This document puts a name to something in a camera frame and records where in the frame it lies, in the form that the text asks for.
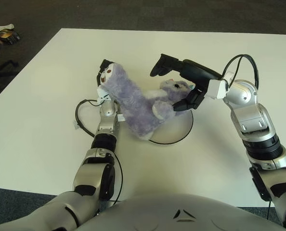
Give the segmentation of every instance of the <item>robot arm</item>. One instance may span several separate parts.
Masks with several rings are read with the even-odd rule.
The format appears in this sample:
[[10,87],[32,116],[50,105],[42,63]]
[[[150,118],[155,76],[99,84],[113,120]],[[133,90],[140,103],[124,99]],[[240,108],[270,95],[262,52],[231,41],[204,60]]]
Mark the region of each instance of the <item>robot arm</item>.
[[[236,57],[242,56],[253,63],[255,75],[258,76],[252,58],[249,55]],[[195,89],[186,99],[173,105],[175,111],[196,109],[205,96],[223,99],[229,106],[231,119],[252,165],[250,172],[253,182],[261,198],[274,203],[278,217],[286,228],[286,149],[280,143],[267,110],[258,103],[257,88],[245,80],[236,80],[228,88],[228,83],[234,80],[233,73],[223,73],[222,76],[195,62],[179,61],[165,54],[161,54],[151,76],[162,76],[171,70],[178,71],[181,77],[195,83]]]
[[117,142],[117,105],[105,100],[94,141],[74,179],[64,192],[30,215],[0,225],[0,231],[72,231],[94,217],[101,201],[114,193],[114,151]]
[[237,80],[223,100],[247,150],[253,182],[261,198],[274,203],[286,227],[286,149],[266,108],[258,103],[258,91],[250,82]]

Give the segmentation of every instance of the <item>white tabletop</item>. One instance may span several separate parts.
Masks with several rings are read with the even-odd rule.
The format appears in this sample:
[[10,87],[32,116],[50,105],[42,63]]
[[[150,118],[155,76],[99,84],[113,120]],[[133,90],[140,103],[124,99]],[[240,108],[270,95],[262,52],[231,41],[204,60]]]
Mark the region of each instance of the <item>white tabletop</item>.
[[[61,29],[0,95],[0,188],[46,194],[71,190],[92,142],[75,129],[74,110],[79,101],[96,99],[100,63],[120,63],[143,90],[156,89],[162,80],[181,79],[176,72],[149,77],[161,53],[220,73],[233,56],[252,55],[260,74],[259,102],[286,147],[286,35]],[[247,61],[237,78],[254,81]],[[89,104],[80,110],[90,130],[97,128],[98,113]],[[177,192],[235,206],[267,206],[252,183],[229,108],[221,100],[205,99],[194,116],[188,137],[171,146],[140,141],[122,125],[116,151],[124,171],[120,199]],[[118,165],[116,173],[117,193]]]

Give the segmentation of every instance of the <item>plush toy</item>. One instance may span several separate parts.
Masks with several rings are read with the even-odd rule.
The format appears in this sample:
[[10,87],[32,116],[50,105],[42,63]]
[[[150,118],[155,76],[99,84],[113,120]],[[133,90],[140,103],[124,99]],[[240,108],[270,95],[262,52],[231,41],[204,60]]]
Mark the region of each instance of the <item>plush toy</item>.
[[184,81],[163,81],[160,89],[142,93],[123,67],[113,63],[102,74],[99,86],[119,104],[129,128],[143,140],[152,137],[166,120],[184,112],[175,112],[172,105],[186,98],[190,87]]

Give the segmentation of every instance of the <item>white label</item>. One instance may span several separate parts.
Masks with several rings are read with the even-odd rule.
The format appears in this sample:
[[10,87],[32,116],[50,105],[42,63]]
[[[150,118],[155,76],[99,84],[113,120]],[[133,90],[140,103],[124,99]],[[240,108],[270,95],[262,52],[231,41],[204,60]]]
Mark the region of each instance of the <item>white label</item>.
[[123,114],[118,114],[117,115],[117,120],[118,120],[118,122],[126,121]]

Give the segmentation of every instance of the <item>round plate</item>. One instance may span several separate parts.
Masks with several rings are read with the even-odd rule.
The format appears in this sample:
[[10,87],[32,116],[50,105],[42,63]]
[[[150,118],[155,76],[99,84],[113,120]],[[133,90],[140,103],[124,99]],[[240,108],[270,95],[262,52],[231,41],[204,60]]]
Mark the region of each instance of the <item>round plate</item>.
[[193,115],[189,110],[160,125],[149,141],[156,144],[174,144],[185,138],[192,129]]

